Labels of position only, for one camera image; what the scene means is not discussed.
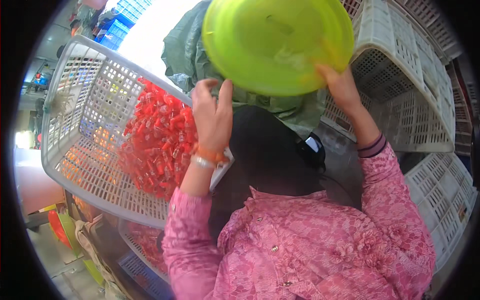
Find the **green plastic bowl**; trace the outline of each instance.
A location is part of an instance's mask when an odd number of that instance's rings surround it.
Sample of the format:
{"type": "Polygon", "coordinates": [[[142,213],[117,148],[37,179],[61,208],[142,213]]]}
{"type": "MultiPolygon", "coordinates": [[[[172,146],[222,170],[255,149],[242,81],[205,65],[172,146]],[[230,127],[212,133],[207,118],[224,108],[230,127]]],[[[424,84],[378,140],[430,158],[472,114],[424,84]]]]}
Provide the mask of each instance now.
{"type": "Polygon", "coordinates": [[[224,77],[269,96],[325,87],[314,65],[342,72],[354,45],[352,22],[338,0],[214,0],[202,39],[224,77]]]}

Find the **blue plastic crate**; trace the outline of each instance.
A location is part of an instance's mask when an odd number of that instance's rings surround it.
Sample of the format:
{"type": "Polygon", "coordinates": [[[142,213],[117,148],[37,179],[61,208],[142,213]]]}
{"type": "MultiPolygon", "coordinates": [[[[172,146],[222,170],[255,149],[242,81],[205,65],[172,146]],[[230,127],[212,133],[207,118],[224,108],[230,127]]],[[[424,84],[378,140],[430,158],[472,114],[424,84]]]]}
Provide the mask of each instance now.
{"type": "Polygon", "coordinates": [[[119,13],[117,18],[131,28],[150,5],[148,0],[120,0],[115,8],[119,13]]]}
{"type": "Polygon", "coordinates": [[[170,285],[147,267],[133,251],[120,258],[118,264],[153,298],[157,300],[175,299],[170,285]]]}
{"type": "Polygon", "coordinates": [[[109,49],[117,51],[129,31],[130,29],[128,29],[127,26],[115,20],[99,43],[109,49]]]}

